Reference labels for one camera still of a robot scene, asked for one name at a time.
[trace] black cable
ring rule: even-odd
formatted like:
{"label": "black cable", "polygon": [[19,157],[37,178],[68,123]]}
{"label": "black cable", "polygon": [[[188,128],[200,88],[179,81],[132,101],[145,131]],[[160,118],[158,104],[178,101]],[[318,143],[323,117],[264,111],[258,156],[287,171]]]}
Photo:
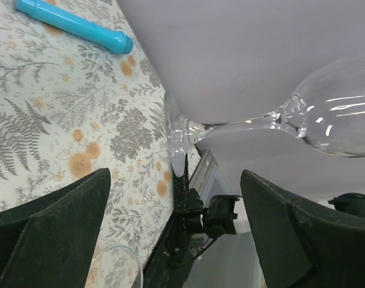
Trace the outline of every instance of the black cable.
{"label": "black cable", "polygon": [[209,247],[212,246],[213,243],[216,242],[216,240],[217,240],[217,238],[212,239],[212,241],[206,247],[204,247],[200,252],[198,252],[196,255],[194,255],[191,259],[186,260],[185,262],[182,262],[180,264],[176,264],[176,265],[171,264],[170,267],[172,267],[172,268],[179,268],[179,267],[182,267],[182,266],[184,266],[186,264],[189,264],[192,261],[195,261],[198,257],[200,257],[201,255],[203,255],[203,253],[206,252],[207,249],[209,249]]}

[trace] blue tube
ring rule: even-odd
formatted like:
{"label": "blue tube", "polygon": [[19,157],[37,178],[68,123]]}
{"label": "blue tube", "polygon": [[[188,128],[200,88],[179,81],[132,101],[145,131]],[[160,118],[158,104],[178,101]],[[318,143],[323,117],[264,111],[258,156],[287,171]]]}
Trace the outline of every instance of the blue tube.
{"label": "blue tube", "polygon": [[129,54],[133,41],[121,31],[101,27],[41,0],[15,0],[14,5],[32,18],[107,47],[116,54]]}

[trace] table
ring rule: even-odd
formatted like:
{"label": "table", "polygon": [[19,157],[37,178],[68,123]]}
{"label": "table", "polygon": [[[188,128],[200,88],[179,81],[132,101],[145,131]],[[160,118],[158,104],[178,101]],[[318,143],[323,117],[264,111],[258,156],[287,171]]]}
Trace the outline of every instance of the table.
{"label": "table", "polygon": [[[134,38],[114,0],[47,2]],[[0,0],[0,211],[108,167],[100,237],[144,264],[173,209],[163,92],[135,38],[114,55]]]}

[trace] clear glass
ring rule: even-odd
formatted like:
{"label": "clear glass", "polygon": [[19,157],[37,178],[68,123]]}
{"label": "clear glass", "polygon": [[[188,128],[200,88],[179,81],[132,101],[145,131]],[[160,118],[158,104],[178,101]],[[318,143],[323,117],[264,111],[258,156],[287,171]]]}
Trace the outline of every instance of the clear glass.
{"label": "clear glass", "polygon": [[142,286],[140,260],[133,250],[122,245],[108,246],[93,257],[85,284],[85,288],[142,288]]}
{"label": "clear glass", "polygon": [[182,115],[170,92],[164,96],[170,159],[176,176],[185,155],[209,134],[251,129],[285,131],[320,152],[365,157],[365,55],[343,58],[308,76],[278,109],[231,123],[200,124]]}

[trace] tablecloth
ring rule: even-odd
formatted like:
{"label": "tablecloth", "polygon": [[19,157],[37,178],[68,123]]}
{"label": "tablecloth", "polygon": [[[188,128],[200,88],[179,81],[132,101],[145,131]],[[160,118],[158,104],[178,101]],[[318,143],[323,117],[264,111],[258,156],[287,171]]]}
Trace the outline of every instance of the tablecloth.
{"label": "tablecloth", "polygon": [[0,0],[0,211],[108,167],[100,236],[145,263],[172,212],[163,87],[114,0],[47,2],[124,31],[134,49],[114,55]]}

